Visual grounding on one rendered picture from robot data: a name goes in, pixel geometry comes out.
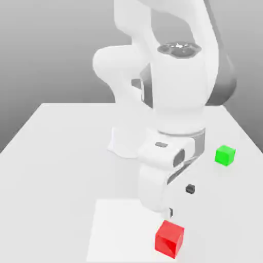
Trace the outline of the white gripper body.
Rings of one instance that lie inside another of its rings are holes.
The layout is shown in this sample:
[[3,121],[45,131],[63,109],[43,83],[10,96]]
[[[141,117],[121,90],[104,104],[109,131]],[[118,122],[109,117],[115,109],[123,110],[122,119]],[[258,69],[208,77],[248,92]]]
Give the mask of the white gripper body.
[[153,212],[168,214],[169,207],[165,204],[167,186],[197,159],[197,157],[192,157],[171,170],[141,164],[138,196],[142,205]]

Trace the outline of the small red cube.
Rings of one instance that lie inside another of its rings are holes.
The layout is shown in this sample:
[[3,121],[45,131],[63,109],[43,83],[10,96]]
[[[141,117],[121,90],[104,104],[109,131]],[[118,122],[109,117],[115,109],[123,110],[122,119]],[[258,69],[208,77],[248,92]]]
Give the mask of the small red cube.
[[175,259],[182,246],[183,236],[183,227],[164,220],[155,235],[155,250]]

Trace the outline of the small green cube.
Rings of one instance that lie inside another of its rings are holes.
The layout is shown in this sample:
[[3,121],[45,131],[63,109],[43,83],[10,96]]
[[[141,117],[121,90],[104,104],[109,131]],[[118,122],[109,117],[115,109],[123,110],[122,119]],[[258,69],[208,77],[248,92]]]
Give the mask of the small green cube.
[[236,149],[222,145],[216,150],[215,162],[224,166],[230,165],[235,158]]

